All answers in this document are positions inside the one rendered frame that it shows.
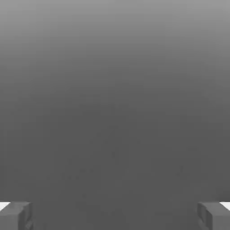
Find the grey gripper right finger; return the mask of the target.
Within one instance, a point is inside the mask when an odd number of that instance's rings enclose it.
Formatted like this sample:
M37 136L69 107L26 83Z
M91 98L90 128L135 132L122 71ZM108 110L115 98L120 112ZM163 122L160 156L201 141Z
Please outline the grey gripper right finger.
M200 230L230 230L230 202L198 202Z

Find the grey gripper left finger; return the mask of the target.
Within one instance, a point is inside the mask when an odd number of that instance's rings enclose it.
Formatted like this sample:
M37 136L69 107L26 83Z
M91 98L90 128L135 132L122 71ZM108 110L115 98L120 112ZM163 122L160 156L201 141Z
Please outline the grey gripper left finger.
M0 201L0 230L34 230L33 204Z

